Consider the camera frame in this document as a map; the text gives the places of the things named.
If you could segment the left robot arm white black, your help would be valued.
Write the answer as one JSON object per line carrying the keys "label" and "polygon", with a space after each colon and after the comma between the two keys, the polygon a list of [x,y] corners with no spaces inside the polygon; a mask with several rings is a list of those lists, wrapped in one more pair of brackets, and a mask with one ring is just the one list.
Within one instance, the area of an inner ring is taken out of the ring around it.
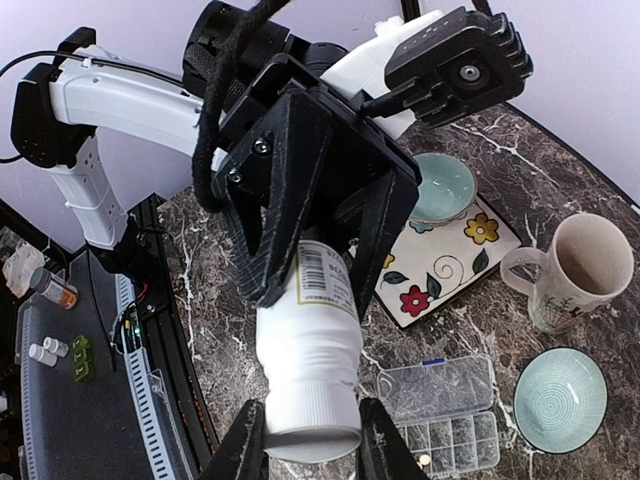
{"label": "left robot arm white black", "polygon": [[209,4],[178,79],[119,60],[93,29],[80,28],[38,53],[19,82],[11,140],[20,158],[54,178],[101,266],[128,277],[137,293],[159,261],[99,162],[100,128],[190,157],[197,202],[226,219],[244,299],[274,306],[298,269],[303,301],[335,305],[310,270],[316,240],[355,251],[342,279],[345,308],[361,318],[421,179],[396,145],[408,121],[375,119],[385,95],[374,84],[428,19],[392,17],[346,51],[292,36],[272,21],[280,8]]}

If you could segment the small white pill bottle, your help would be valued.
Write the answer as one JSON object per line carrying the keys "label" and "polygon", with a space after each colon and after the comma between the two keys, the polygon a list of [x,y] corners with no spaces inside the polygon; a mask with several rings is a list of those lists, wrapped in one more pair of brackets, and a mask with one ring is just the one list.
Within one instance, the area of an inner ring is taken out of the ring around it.
{"label": "small white pill bottle", "polygon": [[269,388],[270,457],[317,464],[360,445],[356,386],[362,347],[345,262],[323,243],[300,241],[283,295],[256,312],[256,354]]}

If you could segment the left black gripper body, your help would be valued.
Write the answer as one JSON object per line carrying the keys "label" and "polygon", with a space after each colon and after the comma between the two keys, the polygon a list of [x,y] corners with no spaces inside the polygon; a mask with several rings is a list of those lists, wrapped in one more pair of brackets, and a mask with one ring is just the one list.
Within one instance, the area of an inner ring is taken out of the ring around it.
{"label": "left black gripper body", "polygon": [[[357,197],[388,171],[413,174],[417,166],[373,120],[359,112],[365,97],[349,101],[301,62],[278,54],[241,93],[221,122],[212,125],[212,146],[227,151],[245,137],[275,103],[288,93],[304,92],[331,113],[332,137],[311,210],[302,234],[358,235],[361,212]],[[212,204],[225,221],[222,166],[212,174]]]}

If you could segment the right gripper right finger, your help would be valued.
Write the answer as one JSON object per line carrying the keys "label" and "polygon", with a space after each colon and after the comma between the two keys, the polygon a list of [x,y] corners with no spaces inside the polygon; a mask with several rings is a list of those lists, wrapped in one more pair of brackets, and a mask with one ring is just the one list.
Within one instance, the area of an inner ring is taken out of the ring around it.
{"label": "right gripper right finger", "polygon": [[382,402],[360,401],[361,444],[355,460],[357,480],[427,480]]}

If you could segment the clear plastic pill organizer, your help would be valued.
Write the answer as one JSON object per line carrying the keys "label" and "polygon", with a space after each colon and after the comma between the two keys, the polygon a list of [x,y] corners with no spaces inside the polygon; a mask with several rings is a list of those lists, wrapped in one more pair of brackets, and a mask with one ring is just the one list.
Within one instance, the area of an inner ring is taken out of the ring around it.
{"label": "clear plastic pill organizer", "polygon": [[459,478],[500,461],[494,380],[485,354],[440,358],[381,371],[377,394],[418,463],[431,456],[423,472]]}

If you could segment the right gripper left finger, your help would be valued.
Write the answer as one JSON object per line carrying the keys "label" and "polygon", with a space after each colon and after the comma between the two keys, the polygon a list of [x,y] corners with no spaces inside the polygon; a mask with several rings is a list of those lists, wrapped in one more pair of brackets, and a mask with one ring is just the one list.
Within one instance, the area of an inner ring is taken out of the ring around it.
{"label": "right gripper left finger", "polygon": [[199,475],[201,480],[263,480],[268,478],[265,453],[265,405],[247,400],[218,449]]}

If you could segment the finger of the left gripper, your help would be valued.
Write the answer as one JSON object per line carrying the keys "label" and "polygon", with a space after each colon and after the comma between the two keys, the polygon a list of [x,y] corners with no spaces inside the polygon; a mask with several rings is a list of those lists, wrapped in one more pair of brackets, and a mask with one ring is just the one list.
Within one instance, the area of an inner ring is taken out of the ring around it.
{"label": "finger of the left gripper", "polygon": [[222,202],[238,285],[257,307],[284,293],[331,143],[331,113],[304,92],[282,96],[222,166]]}
{"label": "finger of the left gripper", "polygon": [[357,197],[358,244],[350,269],[358,318],[363,319],[380,272],[418,198],[416,178],[388,171]]}

